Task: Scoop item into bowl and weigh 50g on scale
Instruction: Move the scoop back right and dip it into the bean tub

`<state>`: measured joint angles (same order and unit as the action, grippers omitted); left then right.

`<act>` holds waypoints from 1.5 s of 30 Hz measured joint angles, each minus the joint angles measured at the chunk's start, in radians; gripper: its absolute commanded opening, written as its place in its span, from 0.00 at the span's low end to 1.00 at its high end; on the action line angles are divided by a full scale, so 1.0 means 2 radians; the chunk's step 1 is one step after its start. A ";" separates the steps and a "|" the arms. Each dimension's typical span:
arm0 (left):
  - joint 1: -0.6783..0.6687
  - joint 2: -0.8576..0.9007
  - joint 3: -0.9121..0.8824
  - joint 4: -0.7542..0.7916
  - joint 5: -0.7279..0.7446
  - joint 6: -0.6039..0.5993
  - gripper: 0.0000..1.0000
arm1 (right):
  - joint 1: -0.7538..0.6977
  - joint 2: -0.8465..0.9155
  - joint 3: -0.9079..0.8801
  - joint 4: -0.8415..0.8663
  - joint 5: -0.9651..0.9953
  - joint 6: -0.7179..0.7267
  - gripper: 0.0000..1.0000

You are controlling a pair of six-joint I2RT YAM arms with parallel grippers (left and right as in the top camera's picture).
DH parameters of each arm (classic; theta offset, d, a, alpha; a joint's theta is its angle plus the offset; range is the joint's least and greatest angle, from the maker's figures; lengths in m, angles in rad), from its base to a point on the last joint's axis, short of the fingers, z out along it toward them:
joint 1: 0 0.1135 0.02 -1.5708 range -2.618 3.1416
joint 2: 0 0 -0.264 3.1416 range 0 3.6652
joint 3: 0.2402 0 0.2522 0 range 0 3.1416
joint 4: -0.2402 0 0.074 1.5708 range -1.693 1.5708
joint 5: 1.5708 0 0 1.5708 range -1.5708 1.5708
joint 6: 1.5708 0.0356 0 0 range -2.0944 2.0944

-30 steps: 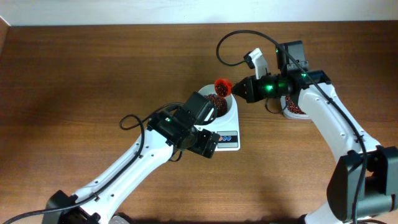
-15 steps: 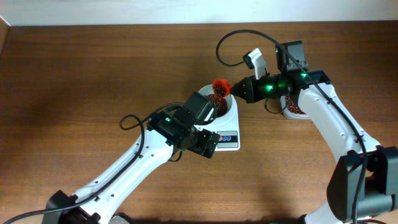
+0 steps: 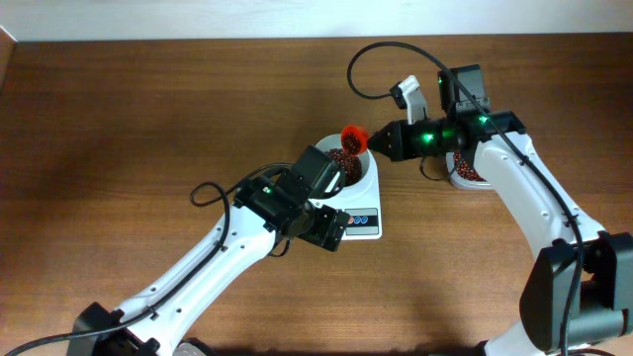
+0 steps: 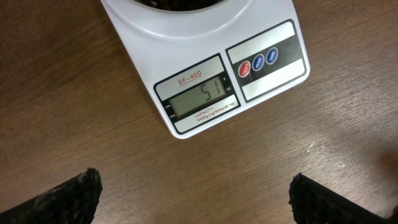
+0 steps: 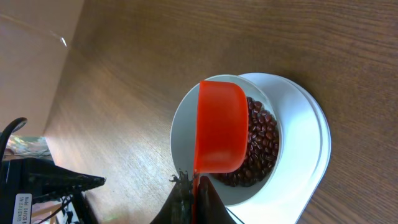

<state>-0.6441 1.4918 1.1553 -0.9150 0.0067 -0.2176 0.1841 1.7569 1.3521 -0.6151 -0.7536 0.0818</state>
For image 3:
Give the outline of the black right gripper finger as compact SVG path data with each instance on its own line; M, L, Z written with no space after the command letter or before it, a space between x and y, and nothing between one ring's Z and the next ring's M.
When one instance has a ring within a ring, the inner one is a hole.
M394 143L402 139L400 122L389 122L382 129L373 133L368 139L369 143Z
M402 160L402 148L398 144L381 140L371 140L368 142L368 148L375 153L388 157L392 162Z

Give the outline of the red measuring scoop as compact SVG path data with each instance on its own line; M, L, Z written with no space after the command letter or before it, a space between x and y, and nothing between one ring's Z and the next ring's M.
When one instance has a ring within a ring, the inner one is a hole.
M367 150L367 144L368 144L368 139L369 139L368 132L360 126L349 125L342 130L341 136L343 136L347 132L355 132L359 136L362 143L362 148L361 148L361 151L357 155L364 153Z

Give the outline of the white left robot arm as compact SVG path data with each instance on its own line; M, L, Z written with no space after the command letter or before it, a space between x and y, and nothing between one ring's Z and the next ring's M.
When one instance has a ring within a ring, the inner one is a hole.
M225 212L180 261L114 311L94 303L75 321L70 355L174 355L189 328L252 264L283 238L335 251L349 215L314 199L331 198L343 175L322 178L268 168L221 191Z

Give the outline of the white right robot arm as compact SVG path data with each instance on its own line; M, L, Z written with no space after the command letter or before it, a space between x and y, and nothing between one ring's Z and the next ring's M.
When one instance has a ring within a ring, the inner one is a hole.
M491 112L480 66L442 70L443 119L431 120L414 76L390 90L407 118L368 141L393 161L459 154L497 192L535 263L520 320L484 355L573 355L632 331L632 236L609 233L566 193L511 111Z

